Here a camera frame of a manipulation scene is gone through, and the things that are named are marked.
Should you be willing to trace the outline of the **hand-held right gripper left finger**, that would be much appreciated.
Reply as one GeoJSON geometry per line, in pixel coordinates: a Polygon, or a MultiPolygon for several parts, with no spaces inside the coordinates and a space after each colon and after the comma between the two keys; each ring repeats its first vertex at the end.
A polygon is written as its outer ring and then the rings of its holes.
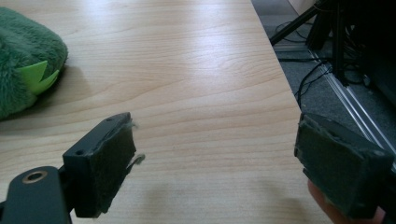
{"type": "Polygon", "coordinates": [[[63,154],[78,217],[97,218],[106,213],[125,177],[145,159],[136,153],[133,126],[128,112],[111,116],[63,154]]]}

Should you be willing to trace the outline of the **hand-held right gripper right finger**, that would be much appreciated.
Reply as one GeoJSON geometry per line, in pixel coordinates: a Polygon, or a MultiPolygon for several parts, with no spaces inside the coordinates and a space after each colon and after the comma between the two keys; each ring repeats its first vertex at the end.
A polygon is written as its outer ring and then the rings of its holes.
{"type": "Polygon", "coordinates": [[[300,116],[294,156],[326,199],[349,218],[395,217],[395,156],[338,122],[300,116]]]}

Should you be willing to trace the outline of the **green plush toy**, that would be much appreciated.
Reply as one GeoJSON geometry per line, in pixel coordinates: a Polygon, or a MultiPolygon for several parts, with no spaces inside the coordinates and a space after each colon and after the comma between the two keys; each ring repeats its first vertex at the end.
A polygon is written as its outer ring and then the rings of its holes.
{"type": "Polygon", "coordinates": [[[0,7],[0,120],[32,106],[56,82],[67,56],[49,28],[0,7]]]}

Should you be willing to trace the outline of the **dark equipment rack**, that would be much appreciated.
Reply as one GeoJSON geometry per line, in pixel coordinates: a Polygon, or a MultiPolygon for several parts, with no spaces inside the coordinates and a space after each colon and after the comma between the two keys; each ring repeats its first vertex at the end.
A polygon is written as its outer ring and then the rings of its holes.
{"type": "MultiPolygon", "coordinates": [[[[396,106],[396,0],[342,0],[345,5],[344,54],[351,47],[362,72],[396,106]]],[[[332,36],[332,3],[307,45],[321,49],[332,36]]]]}

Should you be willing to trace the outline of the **black tripod leg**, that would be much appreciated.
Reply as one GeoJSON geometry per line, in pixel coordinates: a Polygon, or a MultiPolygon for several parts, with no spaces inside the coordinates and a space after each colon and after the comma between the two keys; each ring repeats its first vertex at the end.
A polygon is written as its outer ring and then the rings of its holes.
{"type": "Polygon", "coordinates": [[[314,26],[317,26],[323,17],[323,14],[330,8],[332,0],[317,0],[312,7],[307,9],[303,14],[298,16],[280,31],[276,32],[271,38],[270,43],[272,46],[276,45],[279,41],[296,31],[304,23],[314,19],[314,26]]]}

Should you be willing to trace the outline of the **aluminium floor rail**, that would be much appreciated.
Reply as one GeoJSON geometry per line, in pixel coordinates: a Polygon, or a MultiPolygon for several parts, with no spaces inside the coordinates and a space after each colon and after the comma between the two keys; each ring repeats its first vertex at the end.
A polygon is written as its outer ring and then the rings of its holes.
{"type": "Polygon", "coordinates": [[[395,154],[396,112],[377,91],[362,85],[343,86],[325,63],[316,72],[318,84],[311,86],[302,110],[317,113],[345,125],[372,143],[395,154]]]}

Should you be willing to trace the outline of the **black metal stand post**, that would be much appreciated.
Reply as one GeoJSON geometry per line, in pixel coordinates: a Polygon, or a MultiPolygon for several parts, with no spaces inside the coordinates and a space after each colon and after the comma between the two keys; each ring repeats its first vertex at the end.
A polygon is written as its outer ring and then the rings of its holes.
{"type": "Polygon", "coordinates": [[[343,86],[348,82],[344,68],[345,5],[342,0],[332,3],[332,71],[343,86]]]}

